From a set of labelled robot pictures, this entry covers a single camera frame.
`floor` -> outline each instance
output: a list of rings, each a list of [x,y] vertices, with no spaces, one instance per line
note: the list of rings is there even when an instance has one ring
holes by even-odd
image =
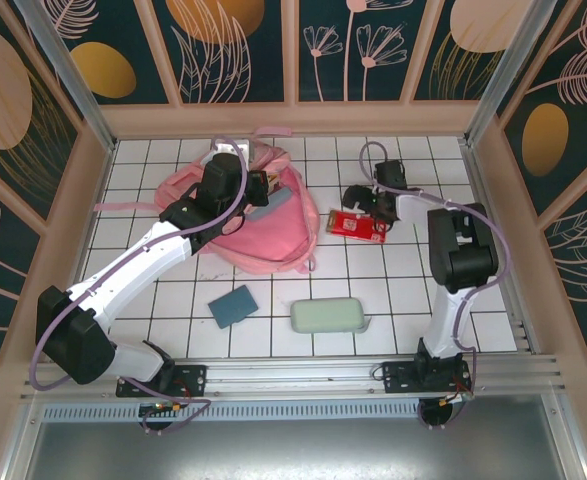
[[[460,203],[473,192],[453,137],[371,138],[392,158],[402,158],[409,186]],[[322,215],[310,275],[288,272],[248,275],[214,255],[176,266],[144,290],[112,328],[116,339],[148,339],[176,358],[291,357],[408,354],[428,326],[435,281],[428,266],[426,232],[398,223],[384,246],[345,240],[324,232],[331,209],[340,209],[346,186],[365,183],[358,154],[365,137],[265,139],[287,150],[305,178]],[[209,140],[136,140],[120,142],[105,202],[152,202],[155,188],[171,173],[208,151]],[[367,155],[381,160],[378,149]],[[145,211],[102,212],[92,233],[82,276],[88,277],[133,245],[156,221]],[[220,329],[207,304],[247,285],[259,310]],[[345,297],[360,299],[370,326],[365,333],[304,335],[290,326],[291,302]],[[479,295],[463,343],[481,352],[515,351],[516,344],[499,288]]]

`pink backpack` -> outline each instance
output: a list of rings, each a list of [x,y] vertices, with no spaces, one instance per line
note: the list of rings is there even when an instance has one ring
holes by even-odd
[[[293,269],[309,273],[315,269],[313,250],[320,229],[317,207],[300,173],[291,166],[291,156],[287,152],[259,140],[254,140],[253,145],[255,153],[251,170],[265,170],[269,176],[279,175],[280,185],[290,188],[292,195],[274,212],[259,220],[245,222],[235,233],[217,237],[199,253],[216,253],[244,272],[254,275]],[[202,179],[204,167],[201,162],[205,156],[162,182],[155,192],[155,205],[160,211],[179,200],[191,185]],[[120,209],[124,205],[103,204],[96,206],[96,210]],[[225,232],[233,232],[240,222],[239,218],[229,221]]]

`red package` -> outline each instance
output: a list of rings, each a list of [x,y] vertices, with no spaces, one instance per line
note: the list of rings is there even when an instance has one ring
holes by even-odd
[[[386,223],[376,221],[367,215],[331,210],[326,231],[333,235],[384,243],[387,227]]]

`metal vent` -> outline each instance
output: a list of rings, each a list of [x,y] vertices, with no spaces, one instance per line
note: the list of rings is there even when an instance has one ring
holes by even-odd
[[[148,404],[49,405],[46,423],[139,422],[140,406]],[[179,412],[163,412],[149,421],[181,419],[199,406]],[[215,402],[196,418],[197,421],[328,420],[346,418],[414,418],[417,400],[325,400],[290,402]]]

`black mounting plate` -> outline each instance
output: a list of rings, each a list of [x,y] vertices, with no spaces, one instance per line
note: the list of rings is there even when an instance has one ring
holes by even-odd
[[[166,391],[162,393],[171,397],[184,398],[184,387],[186,386],[191,397],[203,397],[206,387],[206,370],[206,365],[176,365],[173,370],[173,381],[169,384]],[[157,389],[155,385],[150,383],[142,383],[142,385],[149,387],[151,390]],[[119,398],[153,396],[141,392],[137,387],[124,380],[118,380],[115,395]]]
[[[382,364],[382,380],[386,393],[422,393],[422,392],[455,392],[457,390],[452,376],[447,380],[435,380],[426,383],[418,381],[415,362],[384,362]],[[462,375],[457,380],[467,389],[471,389],[469,366],[462,362]]]

